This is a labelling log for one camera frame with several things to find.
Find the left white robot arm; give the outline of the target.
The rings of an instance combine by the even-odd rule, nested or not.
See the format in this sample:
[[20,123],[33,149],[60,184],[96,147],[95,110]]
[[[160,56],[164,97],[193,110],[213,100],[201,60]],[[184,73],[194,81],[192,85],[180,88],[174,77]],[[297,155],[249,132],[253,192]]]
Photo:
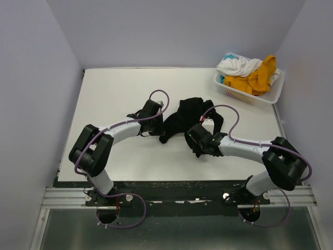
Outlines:
[[144,133],[156,136],[162,133],[163,102],[147,100],[139,111],[127,115],[122,122],[108,127],[86,125],[69,153],[74,171],[83,174],[99,191],[97,199],[105,206],[115,201],[114,182],[105,167],[111,148],[117,143]]

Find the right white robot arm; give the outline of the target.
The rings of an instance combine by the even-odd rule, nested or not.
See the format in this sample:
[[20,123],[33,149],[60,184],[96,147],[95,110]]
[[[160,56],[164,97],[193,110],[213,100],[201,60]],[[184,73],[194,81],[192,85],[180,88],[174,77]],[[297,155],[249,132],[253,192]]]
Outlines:
[[297,150],[283,137],[271,142],[230,139],[226,133],[211,134],[201,124],[195,124],[187,132],[196,157],[233,156],[263,164],[265,171],[248,177],[242,186],[227,198],[239,204],[251,204],[263,193],[282,189],[292,191],[301,181],[306,163]]

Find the black t-shirt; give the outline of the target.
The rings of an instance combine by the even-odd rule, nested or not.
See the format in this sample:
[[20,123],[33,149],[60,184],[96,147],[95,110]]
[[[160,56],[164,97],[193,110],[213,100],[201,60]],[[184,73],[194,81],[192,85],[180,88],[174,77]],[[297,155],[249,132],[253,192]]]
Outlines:
[[159,141],[165,144],[174,135],[183,133],[186,143],[190,148],[193,148],[193,141],[187,132],[191,127],[199,123],[201,116],[213,106],[213,101],[210,99],[204,101],[201,97],[180,100],[177,112],[171,114],[163,122],[163,134],[159,136]]

